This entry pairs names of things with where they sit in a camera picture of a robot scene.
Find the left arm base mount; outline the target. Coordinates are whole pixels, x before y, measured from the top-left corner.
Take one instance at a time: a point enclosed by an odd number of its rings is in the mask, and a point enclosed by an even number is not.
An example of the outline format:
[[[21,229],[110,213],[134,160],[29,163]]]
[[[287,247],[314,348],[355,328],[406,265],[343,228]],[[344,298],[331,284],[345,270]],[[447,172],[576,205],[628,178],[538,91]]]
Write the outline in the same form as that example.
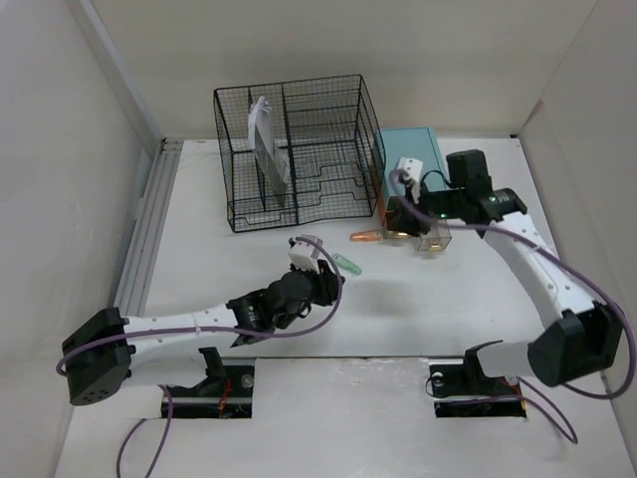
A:
[[[198,372],[187,386],[182,379],[166,386],[177,419],[249,419],[253,414],[256,361],[221,358],[216,348],[201,348]]]

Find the orange highlighter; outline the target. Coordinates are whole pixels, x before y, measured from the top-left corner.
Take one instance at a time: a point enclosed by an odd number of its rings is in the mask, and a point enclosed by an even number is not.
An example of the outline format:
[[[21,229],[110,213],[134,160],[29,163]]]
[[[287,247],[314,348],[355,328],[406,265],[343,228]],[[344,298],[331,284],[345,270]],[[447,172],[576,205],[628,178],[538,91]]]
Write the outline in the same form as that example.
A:
[[[349,235],[351,242],[377,242],[383,239],[383,235],[378,230],[358,231]]]

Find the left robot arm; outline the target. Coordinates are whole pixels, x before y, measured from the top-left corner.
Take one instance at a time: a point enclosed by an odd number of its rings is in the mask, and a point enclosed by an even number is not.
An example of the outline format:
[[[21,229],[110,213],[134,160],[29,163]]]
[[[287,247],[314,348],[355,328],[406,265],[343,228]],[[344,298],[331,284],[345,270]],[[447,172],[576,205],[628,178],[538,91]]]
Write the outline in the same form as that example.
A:
[[[141,318],[105,308],[63,341],[57,372],[67,381],[73,406],[142,385],[212,394],[222,385],[222,351],[293,337],[290,325],[314,307],[337,310],[344,283],[321,260],[315,271],[292,267],[265,289],[195,313]]]

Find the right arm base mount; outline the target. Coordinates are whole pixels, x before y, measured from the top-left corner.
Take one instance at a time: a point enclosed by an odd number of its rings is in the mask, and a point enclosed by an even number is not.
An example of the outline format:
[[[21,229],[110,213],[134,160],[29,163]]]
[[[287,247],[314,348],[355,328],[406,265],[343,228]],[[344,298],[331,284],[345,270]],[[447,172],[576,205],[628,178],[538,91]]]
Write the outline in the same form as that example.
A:
[[[503,376],[487,377],[478,363],[478,350],[496,343],[468,349],[461,361],[429,364],[425,391],[434,399],[437,418],[527,417],[525,403],[513,399],[521,395],[521,388],[509,384]]]

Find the green highlighter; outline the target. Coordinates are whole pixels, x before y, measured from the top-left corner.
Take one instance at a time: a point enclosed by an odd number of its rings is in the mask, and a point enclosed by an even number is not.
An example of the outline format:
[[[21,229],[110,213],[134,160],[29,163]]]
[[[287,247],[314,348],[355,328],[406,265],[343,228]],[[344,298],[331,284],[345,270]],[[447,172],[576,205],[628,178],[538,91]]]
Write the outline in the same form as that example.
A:
[[[346,257],[340,254],[334,254],[332,258],[341,271],[346,271],[353,276],[361,275],[362,269]]]

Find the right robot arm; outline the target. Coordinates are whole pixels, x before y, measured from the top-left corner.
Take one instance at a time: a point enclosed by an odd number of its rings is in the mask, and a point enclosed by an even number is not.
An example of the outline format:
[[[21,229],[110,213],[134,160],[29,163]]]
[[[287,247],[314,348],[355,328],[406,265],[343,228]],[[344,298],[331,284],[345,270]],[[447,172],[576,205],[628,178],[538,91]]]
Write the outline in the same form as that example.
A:
[[[519,195],[494,187],[481,150],[454,152],[447,163],[441,190],[426,186],[418,159],[400,158],[389,173],[388,183],[404,189],[398,201],[407,233],[446,219],[456,230],[475,231],[507,264],[542,325],[531,341],[496,340],[466,350],[463,385],[482,392],[497,378],[533,376],[549,387],[570,387],[613,366],[621,338],[629,335],[618,306],[547,249]]]

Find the black setup guide booklet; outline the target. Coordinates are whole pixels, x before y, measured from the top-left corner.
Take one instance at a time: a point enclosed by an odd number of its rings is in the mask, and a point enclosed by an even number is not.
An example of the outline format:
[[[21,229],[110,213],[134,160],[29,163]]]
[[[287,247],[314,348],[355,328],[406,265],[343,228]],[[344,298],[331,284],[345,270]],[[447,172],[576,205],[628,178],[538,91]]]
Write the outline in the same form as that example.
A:
[[[249,134],[250,145],[259,167],[272,189],[272,195],[277,205],[284,208],[291,175],[288,156],[277,146],[269,132],[261,133],[257,127],[253,127]]]

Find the teal and orange drawer box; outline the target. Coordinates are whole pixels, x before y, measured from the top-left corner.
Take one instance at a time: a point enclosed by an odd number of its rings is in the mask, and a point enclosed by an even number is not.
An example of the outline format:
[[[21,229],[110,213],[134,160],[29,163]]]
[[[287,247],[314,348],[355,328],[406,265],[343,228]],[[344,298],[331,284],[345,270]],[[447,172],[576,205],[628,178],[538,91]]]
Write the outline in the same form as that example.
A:
[[[418,236],[411,236],[390,227],[395,209],[400,205],[395,197],[404,194],[403,187],[399,187],[395,193],[390,186],[389,174],[397,166],[404,168],[419,180],[420,192],[448,189],[447,174],[435,130],[431,127],[385,128],[380,131],[380,137],[385,151],[384,179],[378,199],[378,216],[383,238],[393,242],[411,242],[414,249],[422,254],[444,251],[452,239],[448,224],[444,220]]]

